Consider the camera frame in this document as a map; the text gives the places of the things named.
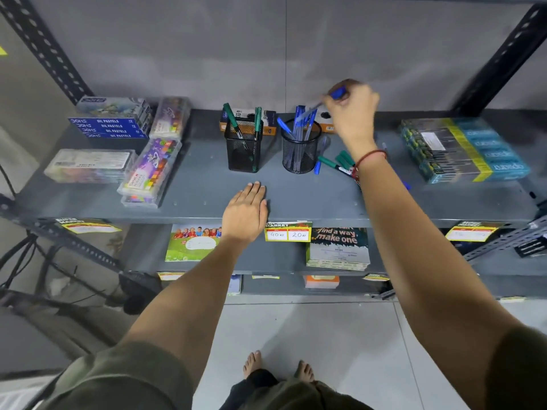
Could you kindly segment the person's right hand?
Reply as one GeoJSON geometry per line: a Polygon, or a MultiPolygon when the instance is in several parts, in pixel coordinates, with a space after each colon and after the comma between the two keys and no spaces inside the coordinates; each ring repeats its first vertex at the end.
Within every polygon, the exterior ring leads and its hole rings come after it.
{"type": "Polygon", "coordinates": [[[338,136],[355,161],[377,149],[373,120],[378,104],[379,94],[364,83],[353,90],[351,104],[330,113],[338,136]]]}

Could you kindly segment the person's left hand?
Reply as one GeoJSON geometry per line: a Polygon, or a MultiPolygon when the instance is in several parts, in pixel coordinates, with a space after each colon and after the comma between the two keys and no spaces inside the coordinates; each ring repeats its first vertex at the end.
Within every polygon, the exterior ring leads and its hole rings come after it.
{"type": "Polygon", "coordinates": [[[241,203],[233,211],[224,210],[222,218],[223,241],[236,241],[241,246],[247,246],[265,229],[269,216],[268,203],[265,199],[266,187],[260,183],[260,205],[250,204],[250,189],[253,183],[238,193],[243,193],[241,203]]]}

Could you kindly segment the person's right forearm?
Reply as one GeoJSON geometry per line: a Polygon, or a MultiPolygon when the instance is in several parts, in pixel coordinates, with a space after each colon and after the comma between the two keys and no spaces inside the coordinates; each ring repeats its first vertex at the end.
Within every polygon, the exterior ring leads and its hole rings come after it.
{"type": "Polygon", "coordinates": [[[379,253],[414,336],[467,406],[485,410],[493,355],[521,323],[423,212],[382,151],[356,162],[379,253]]]}

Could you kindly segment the person's left forearm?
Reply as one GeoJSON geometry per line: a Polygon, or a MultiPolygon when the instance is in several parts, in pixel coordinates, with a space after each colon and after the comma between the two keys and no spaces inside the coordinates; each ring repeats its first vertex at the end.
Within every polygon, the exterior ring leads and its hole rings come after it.
{"type": "Polygon", "coordinates": [[[197,266],[154,298],[121,343],[144,342],[171,353],[187,370],[195,393],[237,259],[251,242],[250,238],[224,235],[197,266]]]}

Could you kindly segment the orange pen box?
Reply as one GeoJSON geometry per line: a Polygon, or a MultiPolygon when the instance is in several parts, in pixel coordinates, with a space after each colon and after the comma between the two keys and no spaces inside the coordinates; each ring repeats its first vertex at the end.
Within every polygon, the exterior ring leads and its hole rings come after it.
{"type": "MultiPolygon", "coordinates": [[[[255,133],[255,110],[256,109],[236,109],[232,108],[241,133],[244,135],[255,133]]],[[[262,109],[261,120],[263,123],[262,133],[264,136],[274,136],[276,134],[277,113],[272,110],[262,109]]],[[[231,126],[228,114],[223,109],[219,120],[219,129],[223,133],[227,125],[231,126]]]]}
{"type": "Polygon", "coordinates": [[[321,105],[319,108],[317,108],[314,122],[318,123],[321,126],[322,132],[328,134],[337,134],[332,116],[327,110],[326,106],[321,105]]]}

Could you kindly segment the grey metal shelf rack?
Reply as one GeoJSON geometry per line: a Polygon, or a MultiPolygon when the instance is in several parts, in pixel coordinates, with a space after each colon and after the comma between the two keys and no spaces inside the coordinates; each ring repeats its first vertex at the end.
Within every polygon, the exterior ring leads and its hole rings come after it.
{"type": "Polygon", "coordinates": [[[503,222],[464,258],[497,297],[547,298],[547,256],[514,247],[547,232],[545,110],[493,109],[496,95],[547,38],[547,0],[0,0],[4,20],[73,104],[85,95],[135,93],[156,107],[189,96],[191,111],[159,209],[127,208],[119,184],[57,183],[44,174],[60,149],[134,150],[146,139],[88,138],[70,122],[38,117],[44,157],[16,203],[38,219],[99,219],[117,233],[75,234],[113,256],[123,271],[159,278],[196,261],[166,262],[175,223],[219,222],[229,194],[265,182],[274,222],[365,227],[364,271],[306,266],[305,243],[261,236],[236,264],[250,295],[367,296],[391,300],[370,216],[358,185],[327,165],[288,172],[282,137],[264,136],[257,173],[231,171],[222,103],[261,105],[284,121],[317,102],[338,79],[372,77],[386,104],[377,114],[380,146],[435,226],[503,222]],[[429,184],[399,136],[401,120],[481,116],[531,168],[521,180],[429,184]],[[251,275],[278,275],[253,280],[251,275]],[[337,289],[306,289],[304,275],[338,275],[337,289]]]}

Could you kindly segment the bunch of blue pens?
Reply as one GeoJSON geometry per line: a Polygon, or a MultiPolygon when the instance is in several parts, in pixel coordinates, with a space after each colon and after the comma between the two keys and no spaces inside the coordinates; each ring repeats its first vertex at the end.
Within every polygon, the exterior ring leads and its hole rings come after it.
{"type": "Polygon", "coordinates": [[[303,140],[304,128],[306,126],[308,126],[307,134],[310,134],[310,130],[311,130],[311,127],[314,123],[314,119],[315,119],[316,112],[317,112],[317,110],[316,110],[314,113],[309,115],[307,119],[302,120],[300,122],[296,122],[295,118],[298,117],[299,115],[303,114],[305,111],[306,110],[305,110],[305,107],[303,105],[298,105],[297,108],[296,108],[295,117],[293,119],[287,121],[287,122],[284,121],[289,126],[288,133],[292,134],[294,137],[296,137],[297,140],[303,140]]]}

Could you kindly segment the round black mesh pen holder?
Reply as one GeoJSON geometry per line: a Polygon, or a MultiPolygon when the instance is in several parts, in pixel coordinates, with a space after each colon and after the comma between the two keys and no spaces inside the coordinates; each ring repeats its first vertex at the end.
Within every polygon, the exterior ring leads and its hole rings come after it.
{"type": "Polygon", "coordinates": [[[282,137],[282,164],[284,168],[293,174],[305,174],[314,170],[317,163],[319,139],[322,136],[321,125],[314,122],[310,134],[307,134],[308,126],[304,128],[303,140],[297,140],[288,133],[289,126],[280,118],[277,118],[278,127],[282,137]]]}

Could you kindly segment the green children cover notebook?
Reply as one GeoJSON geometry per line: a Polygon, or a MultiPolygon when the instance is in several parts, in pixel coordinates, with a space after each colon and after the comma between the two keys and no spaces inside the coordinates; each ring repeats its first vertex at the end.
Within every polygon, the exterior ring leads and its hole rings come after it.
{"type": "Polygon", "coordinates": [[[201,261],[218,245],[222,234],[219,222],[173,224],[165,261],[201,261]]]}

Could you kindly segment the clear case of coloured crayons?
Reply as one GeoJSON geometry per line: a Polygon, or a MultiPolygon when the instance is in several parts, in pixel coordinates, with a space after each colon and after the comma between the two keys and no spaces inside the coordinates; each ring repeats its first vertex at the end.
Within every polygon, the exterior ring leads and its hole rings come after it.
{"type": "Polygon", "coordinates": [[[44,174],[60,184],[119,184],[136,158],[134,150],[60,149],[44,174]]]}
{"type": "Polygon", "coordinates": [[[179,139],[151,138],[118,187],[121,204],[159,209],[181,146],[179,139]]]}
{"type": "Polygon", "coordinates": [[[188,97],[162,97],[149,132],[149,138],[180,140],[188,123],[190,111],[191,103],[188,97]]]}

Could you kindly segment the stack of dark cover notebooks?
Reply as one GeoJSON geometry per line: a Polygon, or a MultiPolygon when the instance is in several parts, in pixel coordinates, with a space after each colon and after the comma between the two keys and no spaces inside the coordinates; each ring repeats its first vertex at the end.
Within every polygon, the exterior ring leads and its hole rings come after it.
{"type": "Polygon", "coordinates": [[[366,228],[313,227],[306,246],[306,266],[364,271],[370,265],[366,228]]]}

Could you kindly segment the orange white notepad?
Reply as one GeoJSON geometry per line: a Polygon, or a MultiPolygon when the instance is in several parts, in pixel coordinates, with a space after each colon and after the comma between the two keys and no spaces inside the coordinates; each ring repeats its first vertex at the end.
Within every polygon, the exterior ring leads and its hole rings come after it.
{"type": "Polygon", "coordinates": [[[332,290],[340,284],[338,275],[304,275],[303,279],[306,289],[332,290]]]}

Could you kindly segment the stack of blue pastel boxes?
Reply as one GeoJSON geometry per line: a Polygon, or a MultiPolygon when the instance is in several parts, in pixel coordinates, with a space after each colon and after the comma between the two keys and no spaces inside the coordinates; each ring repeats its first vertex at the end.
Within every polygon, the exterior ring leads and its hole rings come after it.
{"type": "Polygon", "coordinates": [[[67,119],[88,138],[146,139],[154,110],[144,98],[83,96],[67,119]]]}

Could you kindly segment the person's right foot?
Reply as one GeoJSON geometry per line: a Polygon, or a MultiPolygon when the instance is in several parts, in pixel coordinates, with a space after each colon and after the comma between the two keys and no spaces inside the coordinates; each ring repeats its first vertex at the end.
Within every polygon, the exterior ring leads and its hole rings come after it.
{"type": "Polygon", "coordinates": [[[306,363],[303,360],[299,361],[294,377],[298,379],[299,381],[302,381],[305,383],[315,382],[315,375],[311,365],[306,363]]]}

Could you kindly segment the olive green shirt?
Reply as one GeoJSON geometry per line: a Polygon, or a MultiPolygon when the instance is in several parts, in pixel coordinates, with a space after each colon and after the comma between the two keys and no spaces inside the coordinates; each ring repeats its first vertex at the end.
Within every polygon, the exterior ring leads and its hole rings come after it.
{"type": "MultiPolygon", "coordinates": [[[[486,377],[485,410],[547,410],[547,336],[528,326],[499,344],[486,377]]],[[[185,368],[147,343],[119,345],[74,361],[38,410],[192,410],[185,368]]],[[[260,388],[239,410],[373,410],[319,381],[260,388]]]]}

